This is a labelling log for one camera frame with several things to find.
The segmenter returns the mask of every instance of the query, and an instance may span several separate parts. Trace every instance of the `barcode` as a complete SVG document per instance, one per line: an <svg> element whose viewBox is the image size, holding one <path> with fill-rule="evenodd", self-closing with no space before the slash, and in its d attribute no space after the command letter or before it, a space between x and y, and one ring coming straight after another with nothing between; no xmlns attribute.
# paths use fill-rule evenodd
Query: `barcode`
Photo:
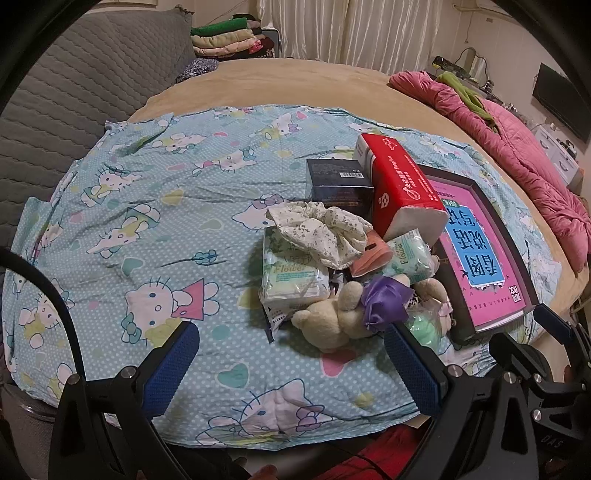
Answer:
<svg viewBox="0 0 591 480"><path fill-rule="evenodd" d="M340 171L339 175L341 177L354 177L356 179L362 179L363 178L363 174L362 173L353 173L353 172L348 172L348 171Z"/></svg>

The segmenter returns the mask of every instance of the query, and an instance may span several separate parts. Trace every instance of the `pink book cover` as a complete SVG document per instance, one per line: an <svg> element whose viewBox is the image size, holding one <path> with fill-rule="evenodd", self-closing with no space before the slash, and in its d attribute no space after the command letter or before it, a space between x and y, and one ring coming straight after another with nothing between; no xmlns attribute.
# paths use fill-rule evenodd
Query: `pink book cover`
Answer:
<svg viewBox="0 0 591 480"><path fill-rule="evenodd" d="M478 327L524 310L527 306L524 300L526 293L521 291L519 281L505 250L501 247L493 227L470 190L434 179L429 179L429 181L442 200L454 200L459 205L470 209L484 231L505 277L502 284L489 285L485 288L472 287L467 276L463 273L462 263L447 232L444 231L439 238L462 289L474 326Z"/></svg>

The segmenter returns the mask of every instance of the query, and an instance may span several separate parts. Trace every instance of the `pink comforter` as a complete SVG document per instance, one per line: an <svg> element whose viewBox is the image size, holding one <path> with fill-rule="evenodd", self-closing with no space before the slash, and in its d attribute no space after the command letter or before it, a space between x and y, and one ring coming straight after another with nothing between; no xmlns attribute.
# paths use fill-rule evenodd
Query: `pink comforter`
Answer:
<svg viewBox="0 0 591 480"><path fill-rule="evenodd" d="M512 113L489 100L484 108L495 119L499 135L471 112L454 89L425 72L399 72L390 77L396 90L433 107L474 138L525 190L556 235L570 266L579 273L591 253L591 220L570 192L532 133Z"/></svg>

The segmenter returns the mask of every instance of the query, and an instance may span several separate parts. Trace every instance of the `stuffed animal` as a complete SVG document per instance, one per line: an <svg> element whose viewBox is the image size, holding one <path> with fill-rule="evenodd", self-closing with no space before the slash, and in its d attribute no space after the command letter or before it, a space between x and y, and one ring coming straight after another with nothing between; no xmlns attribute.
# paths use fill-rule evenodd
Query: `stuffed animal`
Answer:
<svg viewBox="0 0 591 480"><path fill-rule="evenodd" d="M409 286L406 275L395 280ZM367 338L374 334L363 324L365 308L359 303L363 285L356 281L345 284L337 297L321 300L299 310L291 318L304 338L322 352L331 352L349 342L349 339Z"/></svg>
<svg viewBox="0 0 591 480"><path fill-rule="evenodd" d="M428 278L415 283L413 288L421 299L421 303L438 302L441 334L445 335L452 328L452 318L450 317L452 305L443 284L435 278Z"/></svg>

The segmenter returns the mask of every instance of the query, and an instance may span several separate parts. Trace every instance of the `white curtain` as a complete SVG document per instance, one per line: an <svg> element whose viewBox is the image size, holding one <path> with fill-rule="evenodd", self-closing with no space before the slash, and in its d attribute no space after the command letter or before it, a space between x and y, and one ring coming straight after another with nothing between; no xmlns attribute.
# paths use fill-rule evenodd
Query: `white curtain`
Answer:
<svg viewBox="0 0 591 480"><path fill-rule="evenodd" d="M442 0L258 0L283 55L394 73L427 67Z"/></svg>

